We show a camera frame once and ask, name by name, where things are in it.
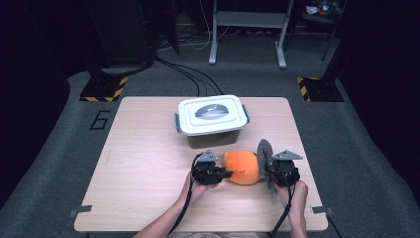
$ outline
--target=wooden table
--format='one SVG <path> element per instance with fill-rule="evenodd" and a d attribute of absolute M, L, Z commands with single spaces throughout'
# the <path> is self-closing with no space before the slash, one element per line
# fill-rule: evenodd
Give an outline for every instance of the wooden table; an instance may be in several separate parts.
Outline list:
<path fill-rule="evenodd" d="M 177 199 L 193 158 L 205 149 L 188 147 L 186 136 L 175 131 L 173 116 L 187 97 L 125 97 L 111 127 L 74 228 L 80 232 L 139 231 L 165 212 Z M 274 153 L 289 150 L 303 157 L 295 161 L 309 186 L 305 217 L 307 230 L 324 230 L 325 214 L 288 101 L 278 97 L 242 97 L 251 122 L 237 143 L 211 148 L 223 166 L 223 154 L 234 150 L 256 152 L 267 139 Z M 265 181 L 237 185 L 224 179 L 217 188 L 190 206 L 176 232 L 231 232 L 272 230 L 283 208 L 268 193 Z M 290 230 L 287 219 L 279 231 Z"/>

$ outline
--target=black stand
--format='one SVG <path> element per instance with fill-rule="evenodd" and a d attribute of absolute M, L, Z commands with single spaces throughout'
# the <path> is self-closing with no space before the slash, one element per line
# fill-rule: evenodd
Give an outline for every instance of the black stand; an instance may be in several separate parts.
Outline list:
<path fill-rule="evenodd" d="M 352 40 L 355 36 L 360 35 L 360 29 L 358 23 L 360 17 L 357 14 L 353 14 L 355 11 L 354 4 L 355 1 L 350 1 L 349 6 L 346 7 L 347 11 L 343 14 L 342 20 L 342 37 L 339 45 L 336 48 L 336 51 L 331 58 L 330 63 L 327 66 L 327 69 L 324 72 L 324 75 L 320 78 L 317 77 L 298 77 L 297 81 L 300 85 L 300 89 L 305 101 L 322 101 L 322 102 L 343 102 L 344 99 L 338 90 L 334 81 L 339 76 L 342 68 L 344 68 L 347 58 L 350 54 L 350 50 L 354 48 Z"/>
<path fill-rule="evenodd" d="M 90 79 L 80 93 L 80 101 L 115 101 L 121 95 L 127 81 L 127 76 L 141 72 L 152 63 L 145 62 L 139 69 L 124 73 L 110 74 L 102 71 L 97 56 L 92 50 L 92 40 L 89 39 L 89 30 L 95 29 L 88 8 L 84 1 L 66 0 L 62 2 L 63 12 L 68 19 L 69 28 L 74 46 L 80 59 L 87 68 Z"/>
<path fill-rule="evenodd" d="M 90 79 L 80 93 L 80 101 L 116 101 L 118 100 L 127 77 L 112 75 L 101 71 L 99 77 L 90 74 Z"/>
<path fill-rule="evenodd" d="M 345 65 L 348 47 L 348 41 L 342 39 L 321 78 L 297 78 L 305 101 L 344 102 L 343 96 L 334 81 Z"/>
<path fill-rule="evenodd" d="M 318 77 L 298 77 L 303 99 L 305 101 L 344 102 L 336 84 Z"/>

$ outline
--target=gray carpet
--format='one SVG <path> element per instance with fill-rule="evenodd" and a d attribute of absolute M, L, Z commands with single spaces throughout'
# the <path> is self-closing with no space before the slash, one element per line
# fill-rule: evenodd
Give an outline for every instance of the gray carpet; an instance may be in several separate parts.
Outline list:
<path fill-rule="evenodd" d="M 320 61 L 326 42 L 300 36 L 285 53 L 287 69 L 278 68 L 274 38 L 223 41 L 217 64 L 209 65 L 210 46 L 201 51 L 181 47 L 159 51 L 168 61 L 211 76 L 225 94 L 285 97 L 325 206 L 343 237 L 420 237 L 419 207 L 406 182 L 369 138 L 339 80 L 345 102 L 305 102 L 298 76 L 321 76 L 334 47 Z M 128 68 L 114 68 L 124 71 Z M 106 141 L 121 98 L 116 102 L 80 102 L 88 80 L 81 72 L 68 79 L 71 93 L 50 138 L 14 193 L 0 211 L 0 237 L 84 237 L 73 229 L 70 209 L 81 204 Z M 184 75 L 155 62 L 130 76 L 121 97 L 195 96 L 195 85 Z M 100 110 L 110 111 L 104 130 L 89 130 Z M 133 233 L 92 233 L 90 237 L 131 237 Z M 338 237 L 330 224 L 310 237 Z"/>

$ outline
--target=white plastic container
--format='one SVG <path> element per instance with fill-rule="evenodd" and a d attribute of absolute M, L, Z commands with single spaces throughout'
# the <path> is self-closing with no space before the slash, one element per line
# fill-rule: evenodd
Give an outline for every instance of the white plastic container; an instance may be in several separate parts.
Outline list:
<path fill-rule="evenodd" d="M 250 122 L 245 105 L 234 95 L 184 100 L 175 113 L 175 128 L 192 149 L 234 144 Z"/>

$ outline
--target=black curtain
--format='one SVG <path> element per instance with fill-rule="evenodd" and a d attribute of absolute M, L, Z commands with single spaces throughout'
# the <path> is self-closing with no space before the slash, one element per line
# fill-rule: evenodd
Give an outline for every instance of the black curtain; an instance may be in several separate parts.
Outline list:
<path fill-rule="evenodd" d="M 104 65 L 81 0 L 0 2 L 0 206 L 53 129 L 69 94 L 67 79 L 86 70 L 71 35 L 69 4 L 89 35 L 93 58 Z"/>
<path fill-rule="evenodd" d="M 420 204 L 420 4 L 351 2 L 357 33 L 346 36 L 351 43 L 340 80 L 370 137 Z"/>

